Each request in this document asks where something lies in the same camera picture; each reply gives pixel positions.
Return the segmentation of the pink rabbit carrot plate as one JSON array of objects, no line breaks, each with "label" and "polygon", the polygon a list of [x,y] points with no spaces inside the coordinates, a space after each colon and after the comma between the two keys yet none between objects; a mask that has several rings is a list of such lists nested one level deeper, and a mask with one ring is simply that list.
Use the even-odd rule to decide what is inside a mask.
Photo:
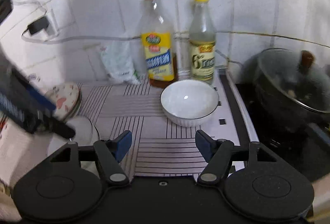
[{"label": "pink rabbit carrot plate", "polygon": [[45,93],[45,97],[55,104],[54,117],[61,121],[65,121],[78,106],[80,96],[80,88],[73,82],[56,85]]}]

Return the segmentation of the white ribbed bowl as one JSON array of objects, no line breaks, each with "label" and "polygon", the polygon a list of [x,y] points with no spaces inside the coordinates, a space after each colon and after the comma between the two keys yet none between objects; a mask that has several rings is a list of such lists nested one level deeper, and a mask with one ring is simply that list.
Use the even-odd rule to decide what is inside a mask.
[{"label": "white ribbed bowl", "polygon": [[75,116],[67,121],[67,125],[75,130],[75,137],[68,140],[58,135],[53,135],[48,146],[47,156],[50,156],[70,141],[76,142],[79,147],[85,147],[93,145],[94,142],[100,139],[96,127],[87,117]]},{"label": "white ribbed bowl", "polygon": [[196,127],[208,122],[219,101],[217,91],[211,85],[198,80],[172,83],[160,95],[164,114],[181,127]]}]

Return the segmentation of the striped table cloth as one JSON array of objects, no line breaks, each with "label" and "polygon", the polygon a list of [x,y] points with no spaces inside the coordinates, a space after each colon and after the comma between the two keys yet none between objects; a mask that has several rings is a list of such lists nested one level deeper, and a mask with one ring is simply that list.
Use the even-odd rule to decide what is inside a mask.
[{"label": "striped table cloth", "polygon": [[[76,122],[79,145],[114,139],[125,130],[133,138],[121,167],[129,177],[198,176],[206,163],[195,145],[195,127],[181,127],[164,115],[161,90],[142,83],[111,86],[106,82],[79,85],[82,102]],[[29,135],[11,121],[1,132],[1,181],[12,186],[20,177],[64,145],[57,135]]]}]

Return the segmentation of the black power adapter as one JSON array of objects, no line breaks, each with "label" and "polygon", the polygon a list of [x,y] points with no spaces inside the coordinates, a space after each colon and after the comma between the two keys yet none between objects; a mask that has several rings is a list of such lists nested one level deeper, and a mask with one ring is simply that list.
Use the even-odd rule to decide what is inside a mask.
[{"label": "black power adapter", "polygon": [[50,24],[50,22],[49,22],[47,16],[42,16],[42,17],[36,19],[35,21],[33,21],[32,23],[30,23],[27,26],[27,30],[30,33],[30,35],[35,35],[42,30],[47,30],[47,28],[49,27],[49,24]]}]

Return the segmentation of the white salt bag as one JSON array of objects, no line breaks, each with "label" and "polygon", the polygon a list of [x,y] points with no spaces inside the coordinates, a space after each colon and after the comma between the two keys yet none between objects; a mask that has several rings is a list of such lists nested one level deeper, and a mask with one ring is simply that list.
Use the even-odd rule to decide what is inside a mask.
[{"label": "white salt bag", "polygon": [[112,41],[97,47],[98,55],[112,84],[140,84],[129,41]]}]

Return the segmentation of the black wok with lid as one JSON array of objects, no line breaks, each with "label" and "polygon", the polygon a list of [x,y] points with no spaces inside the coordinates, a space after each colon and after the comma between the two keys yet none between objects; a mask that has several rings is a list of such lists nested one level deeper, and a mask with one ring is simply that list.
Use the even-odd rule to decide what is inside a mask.
[{"label": "black wok with lid", "polygon": [[255,63],[253,84],[268,108],[307,122],[329,122],[329,76],[310,51],[269,48]]}]

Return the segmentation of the white vinegar bottle yellow cap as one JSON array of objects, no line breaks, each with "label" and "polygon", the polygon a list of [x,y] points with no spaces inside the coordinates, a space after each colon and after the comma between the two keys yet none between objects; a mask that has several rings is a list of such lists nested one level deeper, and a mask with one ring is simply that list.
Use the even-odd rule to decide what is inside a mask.
[{"label": "white vinegar bottle yellow cap", "polygon": [[208,3],[209,0],[194,0],[193,19],[189,28],[190,71],[193,79],[212,84],[216,29]]}]

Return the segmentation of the yellow label cooking wine bottle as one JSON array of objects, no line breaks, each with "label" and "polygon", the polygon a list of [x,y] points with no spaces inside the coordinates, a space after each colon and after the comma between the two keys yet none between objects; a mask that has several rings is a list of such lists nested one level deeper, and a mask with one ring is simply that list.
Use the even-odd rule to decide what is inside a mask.
[{"label": "yellow label cooking wine bottle", "polygon": [[145,0],[139,23],[149,83],[166,88],[178,80],[174,27],[162,0]]}]

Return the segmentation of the white wall socket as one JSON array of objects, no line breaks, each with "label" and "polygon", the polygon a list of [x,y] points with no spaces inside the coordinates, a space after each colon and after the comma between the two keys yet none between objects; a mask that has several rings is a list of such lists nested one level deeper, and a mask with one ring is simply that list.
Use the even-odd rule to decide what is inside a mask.
[{"label": "white wall socket", "polygon": [[45,17],[49,22],[48,27],[35,34],[34,38],[42,41],[55,40],[59,36],[59,27],[53,9],[50,9]]}]

